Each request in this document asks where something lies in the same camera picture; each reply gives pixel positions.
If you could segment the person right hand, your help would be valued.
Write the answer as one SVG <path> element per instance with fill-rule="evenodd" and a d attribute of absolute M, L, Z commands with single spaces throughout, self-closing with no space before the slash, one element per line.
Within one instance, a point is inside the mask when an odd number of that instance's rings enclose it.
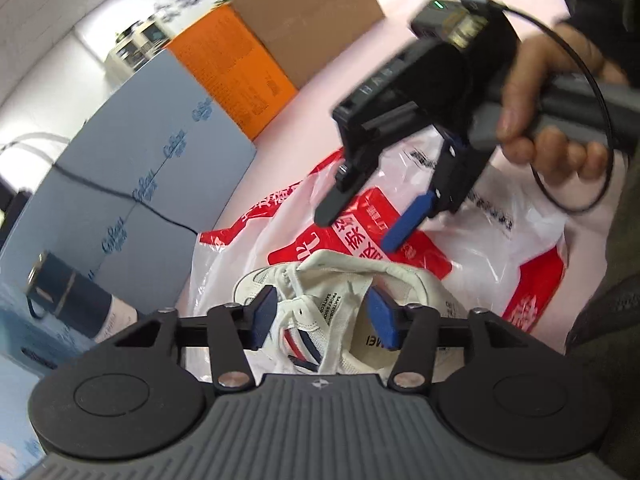
<path fill-rule="evenodd" d="M 638 87 L 639 36 L 623 20 L 574 16 L 553 30 L 598 77 L 610 84 Z M 550 185 L 559 185 L 573 174 L 597 180 L 608 162 L 603 145 L 573 142 L 555 126 L 544 128 L 535 140 L 525 136 L 544 83 L 554 74 L 576 70 L 577 64 L 550 37 L 531 36 L 518 47 L 502 90 L 497 136 L 504 156 L 517 165 L 532 165 Z"/>

